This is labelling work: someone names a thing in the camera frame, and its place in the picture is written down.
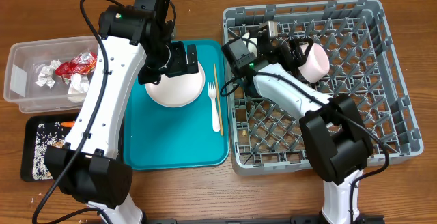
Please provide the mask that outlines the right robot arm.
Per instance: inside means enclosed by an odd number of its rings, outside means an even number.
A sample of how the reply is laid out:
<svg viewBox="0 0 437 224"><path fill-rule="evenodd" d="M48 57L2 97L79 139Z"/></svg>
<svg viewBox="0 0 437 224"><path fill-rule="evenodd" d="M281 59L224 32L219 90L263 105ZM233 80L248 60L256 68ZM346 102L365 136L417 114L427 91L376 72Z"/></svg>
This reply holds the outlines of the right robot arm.
<svg viewBox="0 0 437 224"><path fill-rule="evenodd" d="M300 126L307 159L324 181L322 223L359 223L357 183L373 153L360 112L347 94L309 87L329 71L324 49L310 38L237 37L222 52L247 96L267 98Z"/></svg>

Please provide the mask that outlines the large pink plate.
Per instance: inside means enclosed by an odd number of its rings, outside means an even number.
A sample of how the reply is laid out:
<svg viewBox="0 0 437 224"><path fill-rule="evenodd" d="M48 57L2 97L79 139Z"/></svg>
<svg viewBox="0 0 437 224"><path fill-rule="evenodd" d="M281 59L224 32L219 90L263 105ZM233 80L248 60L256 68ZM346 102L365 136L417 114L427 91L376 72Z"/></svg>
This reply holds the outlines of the large pink plate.
<svg viewBox="0 0 437 224"><path fill-rule="evenodd" d="M206 75L198 63L198 73L177 77L162 75L159 84L145 84L149 97L164 107L183 107L196 100L204 89Z"/></svg>

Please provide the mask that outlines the red snack wrapper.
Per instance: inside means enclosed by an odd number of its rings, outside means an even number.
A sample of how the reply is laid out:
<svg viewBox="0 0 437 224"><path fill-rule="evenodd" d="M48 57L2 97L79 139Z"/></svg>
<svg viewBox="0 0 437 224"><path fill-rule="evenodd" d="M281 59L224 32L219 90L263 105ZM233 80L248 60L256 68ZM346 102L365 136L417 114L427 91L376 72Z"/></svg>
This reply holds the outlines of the red snack wrapper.
<svg viewBox="0 0 437 224"><path fill-rule="evenodd" d="M96 67L97 54L91 51L80 53L70 61L62 63L55 74L63 79L71 79L74 74L88 75Z"/></svg>

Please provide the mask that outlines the orange carrot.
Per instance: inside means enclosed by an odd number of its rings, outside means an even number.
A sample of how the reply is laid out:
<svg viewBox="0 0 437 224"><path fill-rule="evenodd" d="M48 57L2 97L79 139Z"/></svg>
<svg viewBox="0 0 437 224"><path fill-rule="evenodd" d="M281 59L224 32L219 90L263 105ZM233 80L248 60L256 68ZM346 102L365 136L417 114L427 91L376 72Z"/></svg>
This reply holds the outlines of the orange carrot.
<svg viewBox="0 0 437 224"><path fill-rule="evenodd" d="M75 121L62 122L61 125L66 128L72 128L75 124Z"/></svg>

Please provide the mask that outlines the peanut and rice scraps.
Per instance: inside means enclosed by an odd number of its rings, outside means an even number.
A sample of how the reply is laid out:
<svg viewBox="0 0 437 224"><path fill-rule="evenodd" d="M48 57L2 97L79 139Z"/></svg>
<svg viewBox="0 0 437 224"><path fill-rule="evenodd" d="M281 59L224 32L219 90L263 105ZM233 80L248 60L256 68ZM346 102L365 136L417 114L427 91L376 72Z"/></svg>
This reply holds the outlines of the peanut and rice scraps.
<svg viewBox="0 0 437 224"><path fill-rule="evenodd" d="M49 146L61 148L69 131L70 128L63 126L61 122L37 123L31 172L33 180L50 180L53 178L44 164L44 155Z"/></svg>

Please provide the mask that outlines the cream bowl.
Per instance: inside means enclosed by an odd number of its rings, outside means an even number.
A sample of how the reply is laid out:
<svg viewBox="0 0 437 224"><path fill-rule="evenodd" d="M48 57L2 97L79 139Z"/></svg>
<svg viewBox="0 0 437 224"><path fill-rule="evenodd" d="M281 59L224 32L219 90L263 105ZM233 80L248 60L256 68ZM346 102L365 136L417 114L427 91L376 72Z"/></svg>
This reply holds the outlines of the cream bowl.
<svg viewBox="0 0 437 224"><path fill-rule="evenodd" d="M246 44L248 50L257 57L258 56L257 38L251 37L250 33L245 33L241 38L242 41Z"/></svg>

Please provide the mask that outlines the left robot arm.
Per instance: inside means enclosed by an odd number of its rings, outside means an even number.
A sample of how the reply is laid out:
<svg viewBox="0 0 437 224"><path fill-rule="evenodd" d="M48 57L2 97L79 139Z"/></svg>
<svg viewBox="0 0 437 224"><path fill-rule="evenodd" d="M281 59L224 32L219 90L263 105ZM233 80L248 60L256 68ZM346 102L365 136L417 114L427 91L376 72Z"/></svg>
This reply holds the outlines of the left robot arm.
<svg viewBox="0 0 437 224"><path fill-rule="evenodd" d="M119 132L132 87L197 73L194 45L173 42L171 0L111 1L91 32L96 67L83 106L61 147L50 146L44 164L53 189L84 203L105 223L145 223L130 196L133 170L121 161Z"/></svg>

